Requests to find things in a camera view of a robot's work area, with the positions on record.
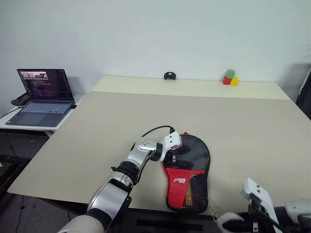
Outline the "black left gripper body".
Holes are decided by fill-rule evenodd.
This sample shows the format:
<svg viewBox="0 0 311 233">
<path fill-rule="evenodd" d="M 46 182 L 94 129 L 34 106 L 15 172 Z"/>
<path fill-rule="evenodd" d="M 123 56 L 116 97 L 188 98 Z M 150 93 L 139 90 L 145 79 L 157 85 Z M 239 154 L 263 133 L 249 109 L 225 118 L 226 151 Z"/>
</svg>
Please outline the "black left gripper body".
<svg viewBox="0 0 311 233">
<path fill-rule="evenodd" d="M 165 158 L 163 160 L 164 168 L 181 168 L 181 164 L 177 161 L 177 155 L 179 154 L 180 148 L 175 150 L 167 151 Z"/>
</svg>

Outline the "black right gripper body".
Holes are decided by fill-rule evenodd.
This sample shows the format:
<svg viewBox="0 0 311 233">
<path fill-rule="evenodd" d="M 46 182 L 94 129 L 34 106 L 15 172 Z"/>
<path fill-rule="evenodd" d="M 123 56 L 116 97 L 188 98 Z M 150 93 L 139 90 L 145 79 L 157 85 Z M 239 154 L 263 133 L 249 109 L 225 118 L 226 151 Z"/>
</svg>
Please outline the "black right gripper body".
<svg viewBox="0 0 311 233">
<path fill-rule="evenodd" d="M 248 216 L 258 223 L 259 233 L 275 233 L 273 224 L 268 220 L 268 216 L 260 210 L 260 201 L 254 195 L 250 195 Z"/>
</svg>

